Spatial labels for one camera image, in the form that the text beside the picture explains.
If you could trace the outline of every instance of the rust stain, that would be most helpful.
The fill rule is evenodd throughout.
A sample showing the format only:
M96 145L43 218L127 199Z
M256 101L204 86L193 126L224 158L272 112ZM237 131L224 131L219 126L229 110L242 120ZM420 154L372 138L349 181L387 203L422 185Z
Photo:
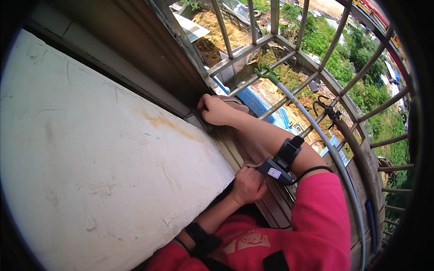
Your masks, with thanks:
M141 115L144 119L148 120L154 128L157 128L159 126L166 126L172 128L173 130L177 131L178 133L182 134L185 138L188 138L190 140L197 141L200 143L203 143L205 141L202 137L190 133L189 131L179 127L179 125L176 123L170 122L163 115L150 117L148 113L144 110L133 110L133 112Z

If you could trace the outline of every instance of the black cord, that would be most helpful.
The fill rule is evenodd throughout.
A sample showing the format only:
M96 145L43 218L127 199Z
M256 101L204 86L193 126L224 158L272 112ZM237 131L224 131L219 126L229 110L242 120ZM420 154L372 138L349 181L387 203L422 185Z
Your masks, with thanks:
M185 248L185 250L187 251L187 253L188 254L190 254L190 250L188 249L188 247L181 241L181 240L179 240L178 238L174 238L180 245L182 245L184 248Z
M291 227L292 227L292 225L289 225L288 227L285 227L285 228L271 228L271 229L286 230L286 229L289 229Z
M288 186L291 186L291 185L293 185L295 183L298 183L298 181L301 180L301 178L303 178L306 174L308 174L311 171L319 170L319 169L325 169L325 170L328 170L331 173L333 173L333 170L331 168L329 168L329 167L326 167L326 166L311 167L308 170L306 170L305 172L303 172L295 181L291 182Z

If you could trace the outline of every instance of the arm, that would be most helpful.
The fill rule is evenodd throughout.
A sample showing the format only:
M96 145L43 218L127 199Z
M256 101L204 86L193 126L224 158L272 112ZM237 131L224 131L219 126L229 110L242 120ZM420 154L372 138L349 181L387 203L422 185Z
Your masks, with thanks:
M200 109L204 105L207 107L207 110L202 112L204 120L214 125L228 125L242 131L257 140L273 156L277 154L287 138L293 139L295 137L294 134L286 130L233 109L224 101L208 94L201 98L197 108ZM300 153L291 165L291 172L299 176L316 166L326 166L326 164L314 149L307 143L303 143ZM303 177L303 180L311 175L325 172L328 171L324 169L311 171Z
M235 110L219 98L205 94L198 108L206 105L204 119L214 125L229 125L260 142L273 156L285 139L294 134ZM291 172L299 176L309 168L325 166L324 160L307 143L291 165ZM349 218L339 178L327 170L314 170L306 174L297 188L292 223L293 230L328 240L349 252Z
M266 190L264 176L254 168L243 167L235 177L235 183L229 195L193 222L197 222L204 231L212 234L238 208L261 199ZM190 250L196 245L185 230L182 230L177 238Z
M243 167L235 177L233 189L229 195L210 210L198 216L194 222L197 222L208 234L212 234L238 208L261 199L266 190L264 176L254 168ZM185 230L182 230L177 238L189 250L196 246ZM158 250L146 267L146 270L177 269L206 270L197 258L189 257L184 247L175 240Z

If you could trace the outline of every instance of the person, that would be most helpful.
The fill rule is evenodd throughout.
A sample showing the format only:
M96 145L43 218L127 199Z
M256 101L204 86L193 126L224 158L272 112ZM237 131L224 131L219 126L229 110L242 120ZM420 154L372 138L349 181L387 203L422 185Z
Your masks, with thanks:
M197 107L204 106L205 121L244 132L274 156L287 138L295 137L208 94ZM326 164L315 150L303 143L290 171L300 176L316 166ZM243 167L235 177L232 191L194 220L207 234L221 239L221 245L207 258L227 268L213 270L349 270L350 224L339 178L327 169L317 169L298 181L292 231L260 228L253 218L243 214L231 216L240 207L262 198L266 192L264 179L254 168ZM184 229L156 251L146 269L209 270L203 258L190 256L189 251L195 246Z

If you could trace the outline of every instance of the right hand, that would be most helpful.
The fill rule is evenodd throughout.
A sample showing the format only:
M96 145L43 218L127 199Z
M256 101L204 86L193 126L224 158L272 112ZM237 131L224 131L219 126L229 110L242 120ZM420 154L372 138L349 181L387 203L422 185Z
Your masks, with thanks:
M197 108L201 109L204 105L206 109L202 111L202 117L206 122L217 126L230 125L234 115L238 112L224 101L217 97L211 97L209 94L202 96Z
M254 203L267 191L265 177L252 167L243 167L235 177L233 189L228 196L240 206Z

